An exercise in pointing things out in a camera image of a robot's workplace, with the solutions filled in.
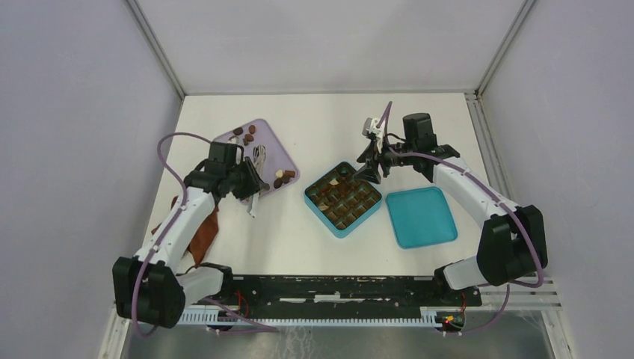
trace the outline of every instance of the brown towel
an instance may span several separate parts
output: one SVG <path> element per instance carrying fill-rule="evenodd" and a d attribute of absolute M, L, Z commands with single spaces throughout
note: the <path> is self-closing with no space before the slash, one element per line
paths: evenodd
<path fill-rule="evenodd" d="M 172 199 L 172 206 L 176 203 L 178 197 Z M 154 234 L 156 230 L 160 227 L 159 224 L 154 228 L 151 232 Z M 216 206 L 211 215 L 208 215 L 207 218 L 200 224 L 196 234 L 194 234 L 194 238 L 189 242 L 189 246 L 187 249 L 194 257 L 194 265 L 198 267 L 205 258 L 205 254 L 207 254 L 207 250 L 212 246 L 214 239 L 218 234 L 218 206 Z"/>

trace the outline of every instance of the teal box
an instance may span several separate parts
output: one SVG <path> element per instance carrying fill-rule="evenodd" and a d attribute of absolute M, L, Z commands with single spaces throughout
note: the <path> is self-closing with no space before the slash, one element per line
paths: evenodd
<path fill-rule="evenodd" d="M 337 238 L 359 227 L 383 200 L 370 183 L 352 179 L 355 171 L 349 163 L 341 162 L 304 191 L 308 208 Z"/>

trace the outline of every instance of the tabletop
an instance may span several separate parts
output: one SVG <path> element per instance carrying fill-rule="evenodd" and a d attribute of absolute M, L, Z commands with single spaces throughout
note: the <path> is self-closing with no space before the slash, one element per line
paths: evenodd
<path fill-rule="evenodd" d="M 467 103 L 462 93 L 373 93 L 309 95 L 187 96 L 177 132 L 210 140 L 255 118 L 263 118 L 297 165 L 297 181 L 264 197 L 258 215 L 230 194 L 220 202 L 220 231 L 206 262 L 230 266 L 235 274 L 432 275 L 438 267 L 476 254 L 480 229 L 446 194 L 458 237 L 423 248 L 401 249 L 396 243 L 385 202 L 352 233 L 338 239 L 304 202 L 304 190 L 341 161 L 352 165 L 368 145 L 361 135 L 367 117 L 380 117 L 393 101 L 390 132 L 403 136 L 401 119 L 428 112 L 438 144 L 451 144 L 482 179 L 484 164 Z M 206 158 L 209 145 L 195 138 L 174 138 L 167 162 L 184 177 Z M 391 192 L 431 184 L 411 168 L 393 168 L 377 189 Z M 153 205 L 150 229 L 161 223 L 180 187 L 164 171 Z M 186 254 L 180 269 L 193 263 Z"/>

